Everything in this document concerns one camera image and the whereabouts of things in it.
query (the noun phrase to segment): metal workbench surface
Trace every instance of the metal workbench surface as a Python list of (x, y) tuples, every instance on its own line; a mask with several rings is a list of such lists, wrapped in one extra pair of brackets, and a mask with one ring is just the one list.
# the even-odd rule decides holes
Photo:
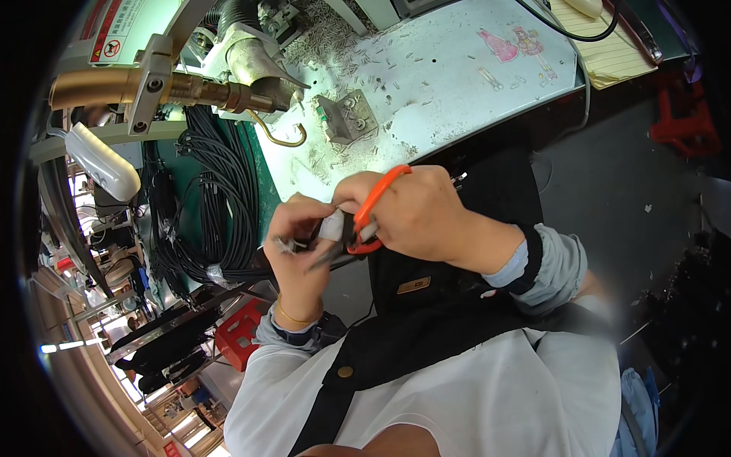
[[(504, 46), (500, 59), (486, 35), (480, 35), (483, 30), (511, 43), (518, 42), (518, 35), (536, 40), (541, 50), (533, 55), (533, 46), (529, 55), (513, 44)], [(576, 55), (571, 45), (513, 0), (462, 0), (402, 21), (384, 34), (359, 39), (352, 52), (358, 66), (344, 78), (338, 79), (336, 65), (303, 62), (287, 68), (312, 89), (305, 91), (304, 112), (295, 105), (284, 113), (274, 121), (273, 135), (294, 140), (298, 133), (293, 126), (301, 122), (308, 132), (302, 146), (272, 144), (257, 126), (282, 200), (300, 192), (327, 201), (348, 175), (413, 162), (575, 90)], [(370, 62), (363, 64), (366, 55)], [(492, 80), (484, 76), (486, 72)], [(378, 88), (368, 82), (370, 77), (381, 79)], [(310, 101), (317, 94), (338, 99), (350, 92), (348, 87), (363, 91), (379, 134), (338, 152), (325, 140)]]

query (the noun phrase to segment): yellow notepad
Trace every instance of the yellow notepad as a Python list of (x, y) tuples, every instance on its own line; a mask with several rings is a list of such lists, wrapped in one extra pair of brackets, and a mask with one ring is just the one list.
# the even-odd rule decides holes
[[(602, 10), (602, 20), (578, 12), (564, 0), (551, 0), (550, 5), (561, 25), (576, 35), (598, 35), (612, 22), (612, 14), (606, 9)], [(617, 24), (609, 37), (592, 43), (577, 41), (576, 47), (586, 63), (591, 85), (596, 89), (603, 89), (657, 69), (645, 60), (621, 24)]]

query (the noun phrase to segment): warning sticker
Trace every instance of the warning sticker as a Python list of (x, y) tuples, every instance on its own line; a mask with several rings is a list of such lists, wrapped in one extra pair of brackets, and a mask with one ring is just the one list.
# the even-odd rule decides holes
[(119, 60), (119, 51), (144, 3), (145, 0), (112, 0), (96, 34), (89, 64), (106, 64)]

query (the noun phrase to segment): hand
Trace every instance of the hand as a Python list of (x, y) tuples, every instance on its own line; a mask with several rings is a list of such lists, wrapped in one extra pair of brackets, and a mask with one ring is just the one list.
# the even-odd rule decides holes
[(334, 211), (333, 205), (295, 194), (286, 203), (277, 206), (272, 216), (264, 240), (264, 253), (281, 292), (274, 318), (279, 326), (287, 330), (297, 331), (306, 327), (306, 324), (297, 324), (294, 320), (314, 322), (322, 316), (320, 296), (330, 278), (329, 265), (321, 265), (312, 271), (309, 268), (333, 245), (333, 241), (318, 239), (314, 251), (284, 254), (279, 251), (274, 240), (277, 237), (282, 240), (309, 238), (317, 222)]
[[(333, 203), (357, 212), (382, 176), (366, 171), (345, 178)], [(499, 271), (524, 239), (519, 229), (465, 209), (449, 173), (435, 165), (412, 167), (412, 174), (399, 176), (371, 216), (388, 249), (478, 273)]]

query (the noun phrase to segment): apron button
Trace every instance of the apron button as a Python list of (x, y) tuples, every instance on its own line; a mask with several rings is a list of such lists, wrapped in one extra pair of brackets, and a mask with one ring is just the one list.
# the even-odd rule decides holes
[(339, 377), (351, 377), (353, 375), (353, 368), (350, 366), (342, 366), (338, 369)]

